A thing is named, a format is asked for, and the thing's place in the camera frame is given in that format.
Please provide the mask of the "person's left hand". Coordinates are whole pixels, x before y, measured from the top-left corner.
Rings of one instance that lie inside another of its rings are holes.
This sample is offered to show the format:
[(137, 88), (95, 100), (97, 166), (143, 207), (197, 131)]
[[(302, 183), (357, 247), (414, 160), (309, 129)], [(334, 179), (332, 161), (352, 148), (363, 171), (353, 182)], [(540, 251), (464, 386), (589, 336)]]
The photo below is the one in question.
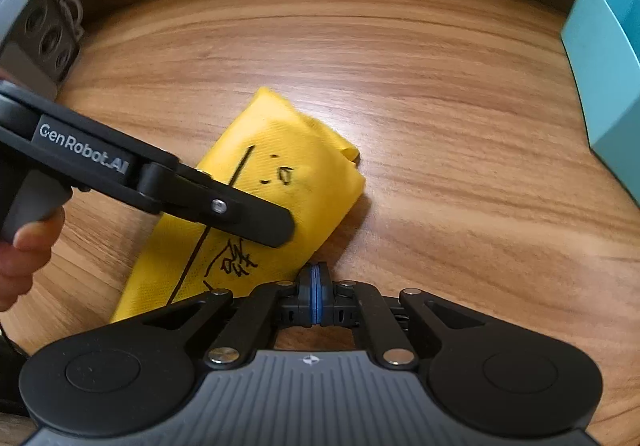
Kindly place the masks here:
[(56, 209), (43, 221), (31, 222), (19, 229), (12, 244), (1, 243), (0, 310), (9, 310), (28, 293), (34, 275), (50, 261), (52, 247), (61, 235), (65, 222), (63, 208)]

